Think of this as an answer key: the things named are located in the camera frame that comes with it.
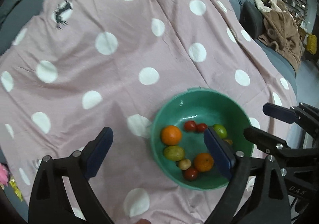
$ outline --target black cushion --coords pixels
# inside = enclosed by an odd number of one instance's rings
[[[255,7],[255,5],[250,3],[249,1],[246,1],[244,3],[239,23],[252,37],[252,39],[258,38],[258,36],[263,33],[263,16]]]

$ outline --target pink polka dot tablecloth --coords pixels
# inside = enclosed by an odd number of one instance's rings
[[[215,89],[281,138],[289,125],[262,106],[296,105],[228,0],[44,0],[0,58],[0,80],[1,148],[26,201],[43,156],[69,156],[108,126],[114,143],[90,185],[118,224],[203,223],[224,192],[181,188],[154,162],[150,126],[171,97]]]

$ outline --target green bowl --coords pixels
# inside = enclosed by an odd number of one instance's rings
[[[233,141],[233,149],[241,150],[251,156],[253,144],[244,138],[243,131],[249,127],[249,118],[243,109],[232,99],[211,89],[193,88],[172,98],[157,113],[152,125],[151,147],[154,159],[163,172],[177,184],[193,190],[213,190],[225,186],[228,181],[213,167],[200,173],[194,181],[183,178],[176,162],[167,160],[163,155],[166,145],[160,138],[161,130],[168,125],[175,125],[182,131],[183,137],[178,146],[185,150],[185,157],[193,161],[199,153],[208,149],[203,133],[185,132],[183,125],[188,120],[206,123],[208,126],[222,124],[228,137]]]

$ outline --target lime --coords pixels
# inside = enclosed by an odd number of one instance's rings
[[[179,161],[185,157],[185,151],[179,146],[169,146],[164,149],[164,156],[168,160]]]
[[[223,125],[215,124],[213,125],[213,129],[221,139],[227,138],[227,131]]]

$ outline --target bookshelf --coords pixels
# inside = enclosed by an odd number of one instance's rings
[[[296,24],[300,26],[307,12],[307,0],[282,0],[290,14],[294,17]]]

